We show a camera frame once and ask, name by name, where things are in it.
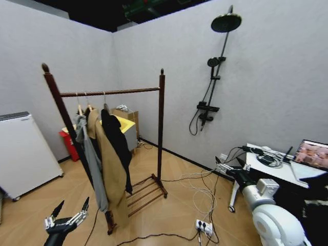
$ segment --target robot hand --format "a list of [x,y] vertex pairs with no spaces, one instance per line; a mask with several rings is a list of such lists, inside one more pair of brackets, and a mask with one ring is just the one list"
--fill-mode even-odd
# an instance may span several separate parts
[[50,217],[45,219],[45,229],[49,237],[44,246],[63,245],[67,234],[75,230],[88,216],[89,198],[85,201],[81,212],[73,217],[56,219],[63,204],[64,201],[54,209]]

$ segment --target wooden clothes rack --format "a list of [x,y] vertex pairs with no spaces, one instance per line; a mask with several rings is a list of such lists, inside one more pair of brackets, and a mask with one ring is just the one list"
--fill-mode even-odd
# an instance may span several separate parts
[[[151,174],[151,176],[147,177],[146,179],[136,183],[134,186],[144,183],[148,179],[153,179],[153,182],[148,184],[147,186],[137,190],[132,195],[127,196],[127,198],[135,195],[136,193],[140,192],[141,190],[145,189],[146,187],[156,184],[157,188],[153,189],[152,191],[148,192],[147,194],[143,195],[142,197],[136,199],[135,201],[128,204],[128,207],[132,204],[136,203],[137,201],[143,199],[144,197],[148,196],[152,192],[161,189],[161,193],[151,200],[147,201],[145,204],[141,205],[139,208],[135,209],[129,214],[129,217],[133,215],[134,213],[141,210],[143,207],[147,206],[160,196],[164,196],[164,198],[167,197],[168,192],[164,188],[162,182],[161,182],[161,167],[162,167],[162,142],[163,142],[163,116],[164,116],[164,91],[165,91],[165,75],[164,70],[161,69],[160,76],[159,76],[159,87],[155,88],[145,88],[145,89],[133,89],[133,90],[119,90],[119,91],[94,91],[94,92],[64,92],[60,93],[59,89],[57,87],[57,84],[55,82],[55,79],[53,75],[50,73],[49,67],[46,64],[42,64],[42,69],[45,72],[44,77],[46,79],[46,82],[48,84],[48,87],[50,89],[50,92],[56,102],[56,105],[58,107],[58,110],[60,112],[61,117],[63,118],[63,121],[65,123],[65,126],[71,136],[71,139],[73,141],[73,144],[76,148],[76,151],[80,157],[81,163],[84,167],[85,172],[87,173],[87,176],[89,178],[89,181],[91,182],[91,185],[93,185],[92,177],[90,173],[90,169],[88,166],[88,162],[86,159],[86,156],[84,155],[84,151],[82,149],[81,144],[76,142],[76,132],[73,128],[72,121],[70,119],[70,116],[67,112],[67,109],[65,107],[63,97],[77,97],[77,96],[99,96],[99,95],[113,95],[113,94],[126,94],[126,93],[138,93],[138,92],[148,92],[148,91],[159,91],[159,103],[158,103],[158,157],[157,157],[157,177],[155,174]],[[116,224],[113,221],[113,215],[111,211],[105,212],[105,217],[108,225],[108,235],[112,234],[114,227]]]

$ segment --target beige coat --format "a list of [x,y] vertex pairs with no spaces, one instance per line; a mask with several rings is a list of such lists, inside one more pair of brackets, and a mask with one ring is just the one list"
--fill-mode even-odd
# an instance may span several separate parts
[[97,139],[102,160],[102,178],[109,201],[109,208],[113,211],[114,221],[120,226],[128,223],[128,206],[125,196],[127,175],[98,120],[99,112],[94,109],[88,118],[88,135]]

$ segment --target wall socket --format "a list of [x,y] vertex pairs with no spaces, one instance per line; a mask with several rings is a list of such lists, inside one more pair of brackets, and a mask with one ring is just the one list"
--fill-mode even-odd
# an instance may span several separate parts
[[220,154],[220,160],[221,160],[221,162],[225,162],[226,161],[226,159],[227,159],[227,155],[225,155],[225,154]]

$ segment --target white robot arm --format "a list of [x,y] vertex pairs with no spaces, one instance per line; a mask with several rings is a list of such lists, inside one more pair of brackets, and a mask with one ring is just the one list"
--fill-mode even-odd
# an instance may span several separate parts
[[219,164],[219,169],[233,176],[253,213],[253,223],[263,246],[310,246],[299,220],[286,209],[279,207],[273,195],[279,188],[272,179],[260,179],[257,184],[248,176],[249,168],[234,169]]

